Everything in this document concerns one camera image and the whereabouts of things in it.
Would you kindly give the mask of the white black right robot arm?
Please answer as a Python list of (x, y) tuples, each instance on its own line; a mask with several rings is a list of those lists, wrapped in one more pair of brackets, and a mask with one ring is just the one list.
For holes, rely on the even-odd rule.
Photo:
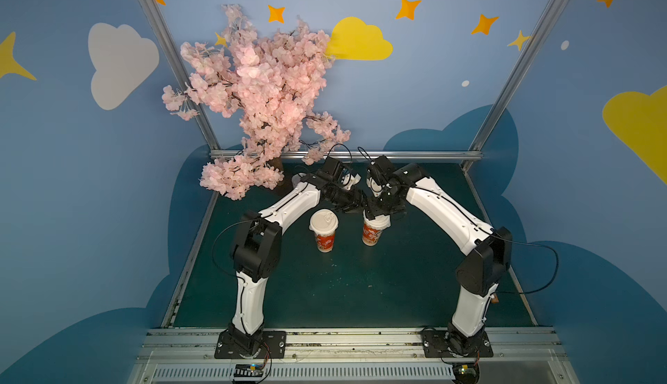
[(455, 276), (457, 308), (447, 327), (449, 350), (468, 356), (484, 344), (486, 313), (500, 280), (511, 266), (515, 241), (506, 228), (495, 229), (447, 194), (417, 164), (397, 168), (386, 156), (371, 158), (367, 217), (389, 217), (409, 203), (427, 215), (456, 243), (464, 259)]

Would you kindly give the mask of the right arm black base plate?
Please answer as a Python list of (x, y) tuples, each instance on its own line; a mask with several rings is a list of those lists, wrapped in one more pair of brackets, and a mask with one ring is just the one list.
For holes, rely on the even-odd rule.
[(453, 325), (448, 328), (422, 328), (419, 332), (426, 358), (492, 358), (491, 342), (482, 328), (473, 336), (464, 336)]

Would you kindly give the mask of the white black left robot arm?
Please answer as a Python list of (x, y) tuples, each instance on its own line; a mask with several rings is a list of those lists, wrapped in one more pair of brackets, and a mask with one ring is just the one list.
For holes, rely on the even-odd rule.
[(302, 174), (284, 198), (265, 210), (245, 213), (230, 250), (237, 281), (236, 312), (227, 334), (244, 354), (263, 346), (263, 303), (267, 280), (281, 257), (283, 234), (320, 202), (336, 210), (358, 213), (367, 204), (366, 194), (356, 187), (361, 176), (336, 158), (327, 158), (315, 173)]

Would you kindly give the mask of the red paper cup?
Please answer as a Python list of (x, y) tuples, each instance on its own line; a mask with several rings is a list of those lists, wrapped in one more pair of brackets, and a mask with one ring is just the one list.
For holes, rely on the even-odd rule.
[(314, 232), (316, 246), (320, 252), (328, 253), (333, 250), (338, 225), (338, 217), (331, 210), (318, 210), (312, 215), (309, 229)]
[(366, 246), (375, 246), (377, 245), (381, 234), (383, 231), (376, 231), (375, 229), (370, 229), (363, 224), (362, 230), (362, 241)]

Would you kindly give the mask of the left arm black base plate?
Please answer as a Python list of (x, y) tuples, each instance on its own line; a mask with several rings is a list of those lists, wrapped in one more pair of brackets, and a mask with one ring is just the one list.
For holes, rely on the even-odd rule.
[(287, 345), (287, 333), (276, 330), (259, 330), (253, 335), (239, 329), (224, 330), (215, 345), (215, 359), (283, 359)]

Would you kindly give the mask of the white lid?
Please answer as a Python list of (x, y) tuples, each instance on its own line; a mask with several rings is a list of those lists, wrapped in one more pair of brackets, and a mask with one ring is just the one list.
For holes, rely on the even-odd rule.
[(363, 213), (363, 220), (366, 227), (383, 231), (391, 226), (391, 217), (388, 215), (377, 215), (371, 218), (366, 212)]
[(337, 215), (327, 209), (318, 210), (309, 221), (309, 229), (317, 236), (332, 236), (339, 225)]

